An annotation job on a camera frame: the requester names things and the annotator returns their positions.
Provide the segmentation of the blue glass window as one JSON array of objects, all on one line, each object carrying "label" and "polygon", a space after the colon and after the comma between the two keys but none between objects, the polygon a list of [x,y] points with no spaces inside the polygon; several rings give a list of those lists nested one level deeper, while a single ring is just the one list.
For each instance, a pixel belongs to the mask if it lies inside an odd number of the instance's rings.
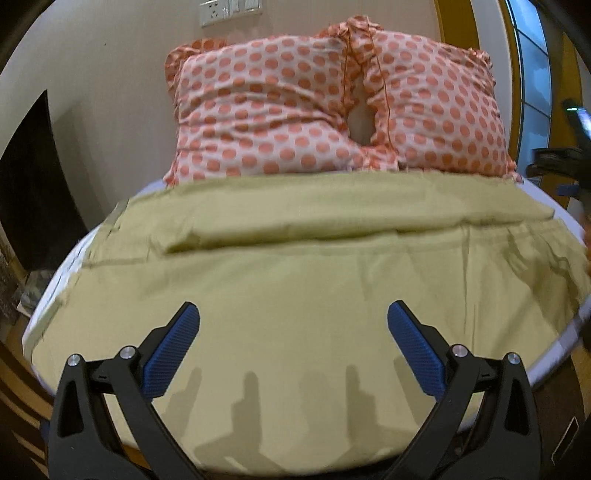
[{"label": "blue glass window", "polygon": [[524,174],[534,151],[549,145],[552,81],[550,58],[540,15],[531,1],[509,0],[506,5],[518,50],[521,83],[521,125],[517,166]]}]

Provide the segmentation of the white wall socket panel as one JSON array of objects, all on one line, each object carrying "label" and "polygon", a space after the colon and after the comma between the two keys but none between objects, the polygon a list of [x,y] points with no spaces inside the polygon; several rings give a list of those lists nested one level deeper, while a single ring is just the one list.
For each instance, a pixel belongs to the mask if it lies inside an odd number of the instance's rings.
[{"label": "white wall socket panel", "polygon": [[201,27],[263,12],[262,0],[211,0],[198,5]]}]

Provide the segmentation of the left polka dot pillow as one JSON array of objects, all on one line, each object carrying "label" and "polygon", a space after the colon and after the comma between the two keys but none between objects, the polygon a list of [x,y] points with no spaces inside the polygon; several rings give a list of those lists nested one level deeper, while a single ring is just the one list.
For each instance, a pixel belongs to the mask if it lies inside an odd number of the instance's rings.
[{"label": "left polka dot pillow", "polygon": [[165,77],[177,124],[169,186],[363,165],[349,134],[353,61],[342,39],[196,40],[168,54]]}]

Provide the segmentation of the right polka dot pillow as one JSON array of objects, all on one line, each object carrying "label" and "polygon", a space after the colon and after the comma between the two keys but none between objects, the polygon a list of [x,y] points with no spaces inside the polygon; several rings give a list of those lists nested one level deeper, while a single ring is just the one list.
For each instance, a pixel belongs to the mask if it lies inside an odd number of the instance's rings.
[{"label": "right polka dot pillow", "polygon": [[322,31],[346,44],[375,131],[353,169],[437,170],[518,181],[483,50],[394,32],[366,16]]}]

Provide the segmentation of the polka dot pillow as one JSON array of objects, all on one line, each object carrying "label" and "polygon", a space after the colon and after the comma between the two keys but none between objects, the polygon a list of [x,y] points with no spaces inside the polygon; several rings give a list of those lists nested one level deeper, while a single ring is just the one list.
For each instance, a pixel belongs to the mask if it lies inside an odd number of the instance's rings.
[{"label": "polka dot pillow", "polygon": [[322,31],[346,44],[375,131],[353,169],[437,170],[518,181],[483,50],[394,32],[366,16]]},{"label": "polka dot pillow", "polygon": [[177,124],[169,186],[363,165],[349,134],[353,61],[342,39],[196,40],[168,54],[165,77]]}]

